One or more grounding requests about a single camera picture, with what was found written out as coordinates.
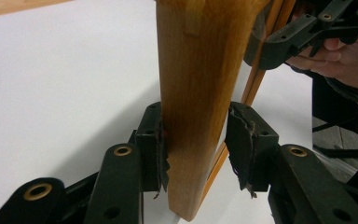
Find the white table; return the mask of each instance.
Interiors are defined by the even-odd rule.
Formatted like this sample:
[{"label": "white table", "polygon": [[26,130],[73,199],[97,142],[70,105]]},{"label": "white table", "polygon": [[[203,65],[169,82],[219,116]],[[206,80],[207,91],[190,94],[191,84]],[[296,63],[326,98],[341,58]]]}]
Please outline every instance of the white table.
[{"label": "white table", "polygon": [[[239,101],[247,66],[233,96]],[[159,101],[155,2],[73,1],[0,16],[0,207],[20,185],[75,183],[126,142]],[[310,80],[266,74],[255,110],[281,144],[311,147]],[[226,162],[193,223],[273,223],[267,194],[250,200]],[[145,223],[186,223],[166,194],[145,195]]]}]

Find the hole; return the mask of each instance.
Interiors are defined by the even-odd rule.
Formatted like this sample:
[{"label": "hole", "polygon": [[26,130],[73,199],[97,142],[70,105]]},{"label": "hole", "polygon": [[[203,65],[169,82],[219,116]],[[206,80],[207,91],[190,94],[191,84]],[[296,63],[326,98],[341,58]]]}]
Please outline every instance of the hole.
[{"label": "hole", "polygon": [[114,153],[117,156],[127,156],[128,154],[131,153],[131,148],[130,147],[118,147],[115,149]]},{"label": "hole", "polygon": [[326,19],[326,20],[331,20],[331,15],[329,15],[329,14],[324,14],[324,19]]},{"label": "hole", "polygon": [[337,218],[343,220],[343,221],[351,221],[351,216],[345,212],[344,210],[341,209],[333,209],[333,214],[334,216],[336,216]]},{"label": "hole", "polygon": [[298,156],[298,157],[306,157],[307,156],[307,152],[302,148],[290,147],[289,151],[290,151],[290,153],[292,153],[293,155]]},{"label": "hole", "polygon": [[51,192],[52,188],[53,187],[47,183],[32,185],[25,191],[23,197],[26,201],[36,201],[46,197],[46,195]]},{"label": "hole", "polygon": [[114,219],[115,217],[118,217],[118,215],[120,215],[120,209],[118,207],[108,208],[103,213],[103,216],[109,220]]}]

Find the white surface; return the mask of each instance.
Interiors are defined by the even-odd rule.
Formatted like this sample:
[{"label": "white surface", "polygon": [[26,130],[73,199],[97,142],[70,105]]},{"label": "white surface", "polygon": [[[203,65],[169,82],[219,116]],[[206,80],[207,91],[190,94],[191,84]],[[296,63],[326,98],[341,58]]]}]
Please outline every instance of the white surface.
[{"label": "white surface", "polygon": [[[32,179],[65,185],[96,172],[159,101],[155,2],[73,1],[0,16],[0,207]],[[241,69],[239,99],[248,68]],[[311,146],[310,81],[268,72],[254,108],[280,143]],[[145,223],[186,223],[165,194],[145,195]],[[193,223],[273,223],[266,194],[240,192],[226,162]]]}]

